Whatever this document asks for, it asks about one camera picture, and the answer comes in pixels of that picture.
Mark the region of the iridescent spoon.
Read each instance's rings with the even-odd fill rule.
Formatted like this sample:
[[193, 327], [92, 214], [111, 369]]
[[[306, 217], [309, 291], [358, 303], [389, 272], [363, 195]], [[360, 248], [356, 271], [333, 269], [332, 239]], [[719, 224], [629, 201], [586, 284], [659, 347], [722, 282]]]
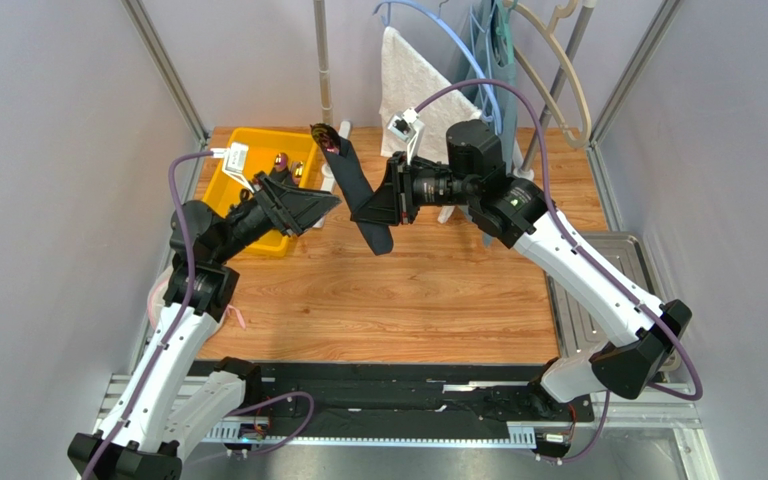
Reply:
[[310, 134], [323, 152], [335, 155], [340, 153], [341, 136], [331, 125], [326, 123], [311, 124]]

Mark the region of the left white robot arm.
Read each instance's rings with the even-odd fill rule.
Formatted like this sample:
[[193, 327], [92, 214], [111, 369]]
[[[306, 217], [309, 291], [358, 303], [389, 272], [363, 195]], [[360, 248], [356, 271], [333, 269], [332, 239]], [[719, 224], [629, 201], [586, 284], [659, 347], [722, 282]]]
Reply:
[[220, 327], [239, 274], [227, 262], [276, 230], [300, 236], [339, 205], [337, 196], [260, 172], [226, 216], [199, 200], [174, 202], [176, 253], [156, 331], [118, 403], [93, 434], [78, 433], [68, 457], [83, 479], [178, 479], [208, 431], [253, 407], [261, 369], [226, 357], [181, 406], [174, 404], [196, 354]]

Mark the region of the black paper napkin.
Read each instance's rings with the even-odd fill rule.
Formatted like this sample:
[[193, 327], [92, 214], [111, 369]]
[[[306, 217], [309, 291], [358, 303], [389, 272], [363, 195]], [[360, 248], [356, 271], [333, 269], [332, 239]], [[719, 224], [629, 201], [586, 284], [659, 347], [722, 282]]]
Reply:
[[[353, 145], [343, 137], [339, 140], [338, 153], [325, 150], [323, 154], [351, 214], [354, 214], [372, 196], [373, 191]], [[373, 254], [385, 255], [392, 251], [393, 237], [387, 226], [369, 222], [356, 222], [356, 225]]]

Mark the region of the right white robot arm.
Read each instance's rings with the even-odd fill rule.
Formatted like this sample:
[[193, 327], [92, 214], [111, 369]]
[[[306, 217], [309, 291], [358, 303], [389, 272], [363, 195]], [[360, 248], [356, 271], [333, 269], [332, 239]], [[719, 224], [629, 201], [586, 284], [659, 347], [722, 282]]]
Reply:
[[353, 221], [387, 233], [413, 223], [423, 206], [466, 207], [483, 233], [540, 266], [607, 337], [550, 361], [536, 381], [539, 392], [559, 403], [600, 391], [638, 398], [674, 351], [691, 319], [689, 307], [640, 288], [576, 233], [545, 191], [508, 173], [501, 141], [482, 121], [447, 130], [445, 164], [416, 156], [420, 121], [395, 116], [388, 129], [407, 148], [388, 159], [376, 191], [352, 207]]

